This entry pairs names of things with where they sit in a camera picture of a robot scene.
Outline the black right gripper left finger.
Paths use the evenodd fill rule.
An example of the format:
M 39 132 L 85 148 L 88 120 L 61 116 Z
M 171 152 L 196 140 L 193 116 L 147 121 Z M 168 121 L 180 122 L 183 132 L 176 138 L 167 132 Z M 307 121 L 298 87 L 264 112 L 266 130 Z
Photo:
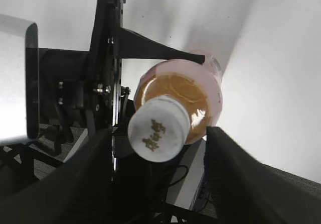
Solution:
M 111 133 L 100 130 L 47 177 L 1 202 L 1 223 L 104 223 L 113 173 Z

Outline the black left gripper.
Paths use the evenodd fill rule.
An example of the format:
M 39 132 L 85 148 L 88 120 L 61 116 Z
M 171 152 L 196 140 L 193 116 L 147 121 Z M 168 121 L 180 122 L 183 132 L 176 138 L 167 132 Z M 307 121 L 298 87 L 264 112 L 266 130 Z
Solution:
M 126 0 L 97 0 L 88 51 L 41 48 L 40 135 L 37 147 L 51 156 L 75 139 L 118 126 L 124 88 L 121 59 L 183 59 L 203 64 L 205 55 L 180 51 L 122 28 Z

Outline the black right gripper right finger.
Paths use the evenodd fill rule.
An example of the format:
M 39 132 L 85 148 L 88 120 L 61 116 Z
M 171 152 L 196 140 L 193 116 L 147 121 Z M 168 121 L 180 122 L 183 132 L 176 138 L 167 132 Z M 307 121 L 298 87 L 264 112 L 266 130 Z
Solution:
M 205 178 L 219 223 L 320 223 L 320 197 L 269 170 L 219 127 L 207 128 Z

